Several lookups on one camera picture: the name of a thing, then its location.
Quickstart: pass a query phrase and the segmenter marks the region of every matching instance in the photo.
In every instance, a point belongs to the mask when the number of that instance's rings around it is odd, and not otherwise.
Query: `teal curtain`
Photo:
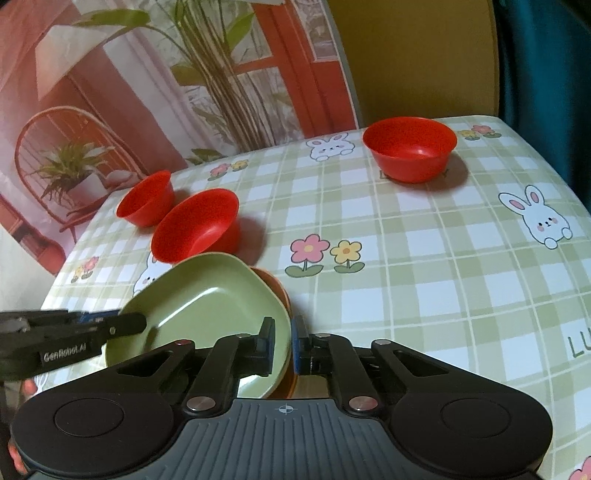
[[[560,0],[494,0],[500,116],[591,207],[591,31]]]

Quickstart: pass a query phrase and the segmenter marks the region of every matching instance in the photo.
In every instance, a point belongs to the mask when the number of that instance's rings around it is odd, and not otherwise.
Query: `green plaid pattern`
[[[502,136],[458,145],[446,172],[429,184],[386,179],[349,132],[355,149],[324,162],[296,142],[239,155],[173,175],[179,195],[224,187],[241,201],[238,256],[275,274],[296,312],[315,332],[345,335],[355,345],[391,338],[411,348],[519,388],[554,421],[540,474],[565,479],[591,455],[591,218],[558,174],[498,118],[441,120],[456,132],[487,125]],[[210,170],[248,160],[216,180]],[[550,250],[498,199],[524,198],[534,184],[573,232]],[[45,308],[102,310],[123,306],[145,268],[151,231],[117,220],[114,194],[69,256]],[[330,249],[314,276],[292,278],[290,245],[312,233],[362,244],[365,266],[341,274]],[[92,275],[76,268],[99,256]],[[104,367],[94,359],[52,372],[43,388]]]

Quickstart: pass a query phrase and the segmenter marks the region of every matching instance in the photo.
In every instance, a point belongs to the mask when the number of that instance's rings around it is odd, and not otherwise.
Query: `black circular disc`
[[[391,431],[411,457],[443,475],[504,478],[536,468],[551,442],[550,416],[533,398],[505,393],[409,393]]]
[[[158,453],[172,434],[172,409],[157,393],[50,390],[23,404],[12,422],[12,437],[25,464],[64,478],[131,470]]]

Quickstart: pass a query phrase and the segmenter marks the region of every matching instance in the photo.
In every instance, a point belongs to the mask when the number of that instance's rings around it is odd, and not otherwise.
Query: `crosshair symbol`
[[[283,415],[287,415],[288,413],[291,413],[294,410],[297,410],[297,408],[294,408],[291,405],[288,405],[286,403],[285,405],[282,405],[281,407],[276,408],[276,410],[279,410],[281,413],[283,413]]]

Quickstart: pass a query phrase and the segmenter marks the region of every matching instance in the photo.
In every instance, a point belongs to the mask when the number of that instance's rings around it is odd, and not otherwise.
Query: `green plate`
[[[262,398],[280,383],[291,352],[290,318],[267,285],[241,260],[222,253],[191,257],[131,299],[122,313],[141,312],[148,326],[139,335],[110,340],[107,366],[179,339],[207,348],[236,333],[256,334],[265,316],[275,319],[273,371],[241,380],[238,394]]]

